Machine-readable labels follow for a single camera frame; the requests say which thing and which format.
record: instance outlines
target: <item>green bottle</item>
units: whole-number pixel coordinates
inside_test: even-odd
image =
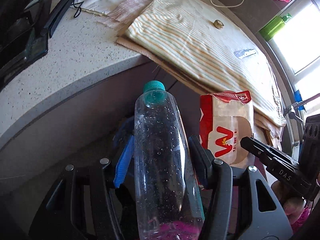
[[[285,26],[285,23],[290,18],[292,17],[289,13],[282,17],[276,16],[266,26],[264,26],[259,33],[266,41],[270,41],[273,36],[275,36],[276,33]]]

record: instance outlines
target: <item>beige cloth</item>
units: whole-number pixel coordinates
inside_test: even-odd
[[[189,78],[188,76],[186,76],[183,72],[180,71],[179,68],[171,65],[165,60],[160,59],[159,57],[151,53],[149,50],[134,43],[133,41],[130,41],[126,37],[119,37],[116,43],[121,44],[127,47],[128,49],[132,49],[148,57],[149,59],[157,63],[159,66],[161,66],[167,73],[174,76],[177,80],[179,80],[184,85],[191,88],[193,91],[197,92],[200,95],[220,92],[217,90],[207,90],[207,88],[203,87],[195,79]],[[266,135],[269,141],[268,143],[274,147],[277,147],[278,145],[280,145],[282,128],[275,126],[270,120],[266,119],[265,117],[263,117],[262,115],[256,112],[254,113],[253,117],[254,117],[254,124],[266,130]]]
[[[224,28],[213,22],[219,19]],[[261,50],[228,18],[200,0],[154,0],[125,35],[206,90],[249,90],[255,111],[286,124],[274,74]],[[242,59],[235,51],[255,49]]]

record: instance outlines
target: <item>window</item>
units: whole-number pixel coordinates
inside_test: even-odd
[[[290,19],[269,41],[303,100],[320,93],[320,12],[310,0],[296,0],[281,15]],[[320,113],[320,98],[305,105],[304,119]]]

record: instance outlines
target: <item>printed logo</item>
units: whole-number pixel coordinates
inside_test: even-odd
[[[214,154],[215,157],[220,157],[223,156],[227,153],[229,153],[232,150],[232,145],[227,144],[227,141],[230,140],[233,137],[233,131],[230,131],[224,127],[218,126],[217,127],[217,132],[225,134],[225,136],[216,139],[216,145],[223,147],[224,149],[221,151],[218,151]]]
[[[236,94],[236,96],[239,99],[239,101],[241,101],[243,103],[247,103],[249,101],[249,98],[246,93],[238,93],[238,94]]]

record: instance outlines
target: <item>white countertop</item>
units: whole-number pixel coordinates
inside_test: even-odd
[[[114,43],[116,32],[68,9],[49,51],[0,92],[0,149],[24,127],[73,95],[149,59]]]

